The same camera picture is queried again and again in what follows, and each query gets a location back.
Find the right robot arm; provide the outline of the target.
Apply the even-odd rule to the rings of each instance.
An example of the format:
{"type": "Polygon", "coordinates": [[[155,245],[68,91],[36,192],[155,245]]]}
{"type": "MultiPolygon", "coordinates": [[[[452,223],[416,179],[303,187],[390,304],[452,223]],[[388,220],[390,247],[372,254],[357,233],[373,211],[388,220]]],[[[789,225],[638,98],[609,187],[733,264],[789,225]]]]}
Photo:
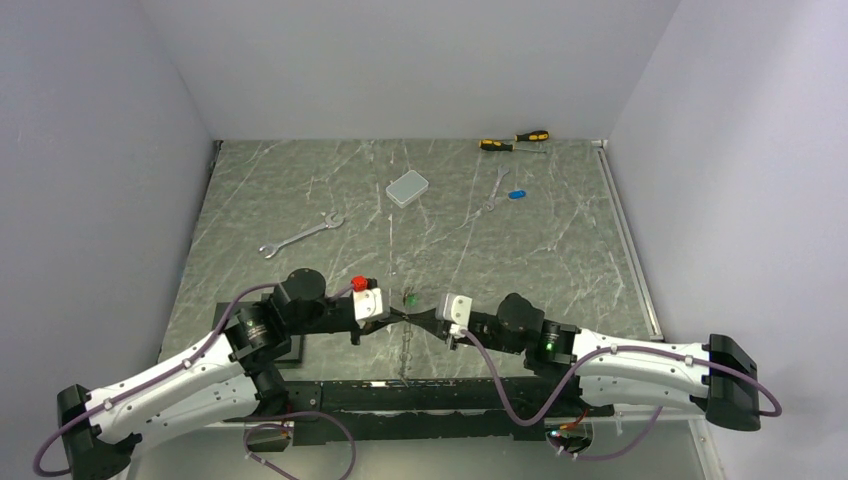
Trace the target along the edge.
{"type": "Polygon", "coordinates": [[[548,320],[517,293],[493,314],[475,311],[470,298],[446,294],[431,310],[408,321],[445,341],[521,355],[534,375],[555,384],[557,411],[574,415],[586,405],[662,406],[702,413],[718,427],[751,432],[761,427],[758,367],[731,337],[712,334],[705,343],[629,340],[548,320]]]}

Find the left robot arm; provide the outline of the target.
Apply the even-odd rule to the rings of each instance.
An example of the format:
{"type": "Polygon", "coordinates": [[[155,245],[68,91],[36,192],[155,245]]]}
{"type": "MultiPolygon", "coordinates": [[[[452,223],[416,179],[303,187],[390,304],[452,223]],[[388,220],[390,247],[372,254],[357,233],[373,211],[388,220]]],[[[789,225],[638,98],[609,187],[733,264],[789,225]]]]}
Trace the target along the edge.
{"type": "Polygon", "coordinates": [[[208,334],[171,358],[108,386],[61,391],[54,437],[65,474],[113,479],[143,449],[184,433],[228,419],[275,419],[289,402],[275,362],[294,338],[344,333],[357,344],[392,315],[377,281],[366,277],[329,295],[324,276],[302,268],[258,288],[260,300],[238,294],[208,334]]]}

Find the black plate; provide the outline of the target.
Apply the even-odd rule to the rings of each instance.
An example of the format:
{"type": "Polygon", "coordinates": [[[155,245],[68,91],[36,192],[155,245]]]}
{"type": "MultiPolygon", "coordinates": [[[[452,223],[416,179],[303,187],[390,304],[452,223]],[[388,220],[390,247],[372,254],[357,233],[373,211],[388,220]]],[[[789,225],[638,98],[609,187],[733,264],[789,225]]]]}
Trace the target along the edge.
{"type": "MultiPolygon", "coordinates": [[[[232,313],[230,314],[230,318],[227,322],[227,325],[224,327],[224,332],[227,332],[229,329],[232,329],[237,323],[236,314],[239,310],[250,308],[254,304],[253,301],[240,301],[238,302],[232,313]]],[[[215,307],[215,311],[212,317],[212,327],[215,327],[220,319],[223,317],[223,313],[228,306],[227,302],[218,302],[215,307]]],[[[278,356],[274,360],[274,364],[279,368],[298,368],[303,363],[304,357],[304,344],[305,338],[303,336],[293,335],[291,337],[291,345],[287,352],[278,356]]]]}

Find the large silver wrench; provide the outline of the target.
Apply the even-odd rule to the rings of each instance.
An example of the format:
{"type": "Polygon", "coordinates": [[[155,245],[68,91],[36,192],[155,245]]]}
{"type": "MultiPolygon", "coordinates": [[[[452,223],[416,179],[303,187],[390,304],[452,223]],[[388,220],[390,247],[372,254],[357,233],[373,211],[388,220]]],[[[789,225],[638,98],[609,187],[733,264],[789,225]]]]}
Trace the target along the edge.
{"type": "Polygon", "coordinates": [[[288,247],[289,245],[297,243],[301,240],[304,240],[307,237],[312,236],[316,233],[322,232],[324,230],[330,230],[330,229],[338,228],[338,227],[340,227],[344,224],[344,221],[345,221],[345,219],[344,219],[343,216],[341,216],[337,211],[332,211],[324,217],[324,219],[321,223],[319,223],[319,224],[317,224],[313,227],[310,227],[310,228],[308,228],[308,229],[306,229],[306,230],[304,230],[304,231],[302,231],[302,232],[300,232],[300,233],[298,233],[294,236],[291,236],[287,239],[284,239],[282,241],[271,242],[271,243],[264,244],[264,245],[260,246],[258,248],[258,253],[264,259],[271,259],[275,255],[277,255],[279,253],[279,251],[282,250],[283,248],[288,247]]]}

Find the small silver wrench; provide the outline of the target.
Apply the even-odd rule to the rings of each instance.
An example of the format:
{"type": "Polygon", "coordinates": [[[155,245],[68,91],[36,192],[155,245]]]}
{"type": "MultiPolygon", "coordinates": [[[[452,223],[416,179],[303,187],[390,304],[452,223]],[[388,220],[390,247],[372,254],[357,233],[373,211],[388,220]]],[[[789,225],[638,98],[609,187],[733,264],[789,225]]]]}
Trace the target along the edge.
{"type": "Polygon", "coordinates": [[[486,211],[491,212],[495,209],[495,207],[496,207],[496,197],[497,197],[499,188],[501,186],[501,183],[502,183],[504,177],[506,175],[508,175],[509,172],[510,172],[510,169],[505,165],[501,165],[501,166],[498,167],[496,180],[494,182],[494,185],[491,189],[491,192],[490,192],[486,202],[484,203],[484,209],[486,211]]]}

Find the clear plastic box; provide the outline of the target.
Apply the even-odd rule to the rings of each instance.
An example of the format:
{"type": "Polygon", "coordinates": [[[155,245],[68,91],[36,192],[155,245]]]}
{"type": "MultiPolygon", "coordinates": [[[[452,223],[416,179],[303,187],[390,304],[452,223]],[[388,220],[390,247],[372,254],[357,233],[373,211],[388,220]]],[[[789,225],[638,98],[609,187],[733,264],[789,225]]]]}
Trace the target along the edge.
{"type": "Polygon", "coordinates": [[[415,170],[409,170],[390,183],[387,197],[399,208],[405,208],[429,189],[429,181],[415,170]]]}

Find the lower yellow black screwdriver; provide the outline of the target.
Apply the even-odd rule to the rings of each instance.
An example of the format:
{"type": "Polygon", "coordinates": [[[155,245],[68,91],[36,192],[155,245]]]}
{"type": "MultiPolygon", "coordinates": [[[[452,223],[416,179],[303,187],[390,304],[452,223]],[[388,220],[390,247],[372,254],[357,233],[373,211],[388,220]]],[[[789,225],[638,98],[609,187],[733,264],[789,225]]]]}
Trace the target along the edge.
{"type": "Polygon", "coordinates": [[[500,140],[482,139],[478,143],[478,147],[483,151],[488,152],[525,152],[533,154],[545,153],[545,150],[517,147],[514,144],[504,143],[500,140]]]}

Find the yellow black screwdriver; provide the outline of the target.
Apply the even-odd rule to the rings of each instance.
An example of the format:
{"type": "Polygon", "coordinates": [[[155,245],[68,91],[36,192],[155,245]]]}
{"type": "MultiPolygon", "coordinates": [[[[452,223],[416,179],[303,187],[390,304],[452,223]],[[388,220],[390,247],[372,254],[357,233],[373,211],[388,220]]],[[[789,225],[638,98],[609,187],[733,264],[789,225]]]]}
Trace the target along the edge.
{"type": "Polygon", "coordinates": [[[545,153],[545,150],[517,147],[514,144],[504,143],[500,140],[482,139],[478,143],[478,147],[483,151],[488,152],[525,152],[533,154],[545,153]]]}
{"type": "Polygon", "coordinates": [[[548,139],[549,132],[545,130],[536,130],[532,132],[516,134],[514,136],[515,143],[541,143],[547,141],[548,139]]]}

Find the upper yellow black screwdriver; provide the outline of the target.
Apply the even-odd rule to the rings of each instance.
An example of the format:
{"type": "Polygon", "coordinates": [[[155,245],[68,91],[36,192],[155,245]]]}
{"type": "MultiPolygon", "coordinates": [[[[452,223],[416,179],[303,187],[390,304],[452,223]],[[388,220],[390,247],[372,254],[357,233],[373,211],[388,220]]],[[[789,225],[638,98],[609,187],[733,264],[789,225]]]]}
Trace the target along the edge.
{"type": "Polygon", "coordinates": [[[548,139],[549,132],[545,130],[536,130],[532,132],[516,134],[514,136],[515,143],[541,143],[547,141],[548,139]]]}

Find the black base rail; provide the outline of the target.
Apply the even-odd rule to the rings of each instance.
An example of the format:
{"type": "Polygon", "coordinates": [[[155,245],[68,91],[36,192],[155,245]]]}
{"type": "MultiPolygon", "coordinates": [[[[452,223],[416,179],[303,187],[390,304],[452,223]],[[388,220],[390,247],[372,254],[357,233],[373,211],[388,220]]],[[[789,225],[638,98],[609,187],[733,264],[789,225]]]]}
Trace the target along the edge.
{"type": "Polygon", "coordinates": [[[570,381],[545,417],[521,427],[505,413],[490,378],[365,381],[288,381],[278,400],[263,400],[253,415],[267,419],[297,414],[293,442],[324,445],[352,436],[357,441],[510,437],[541,439],[557,419],[610,417],[611,405],[592,407],[570,381]]]}

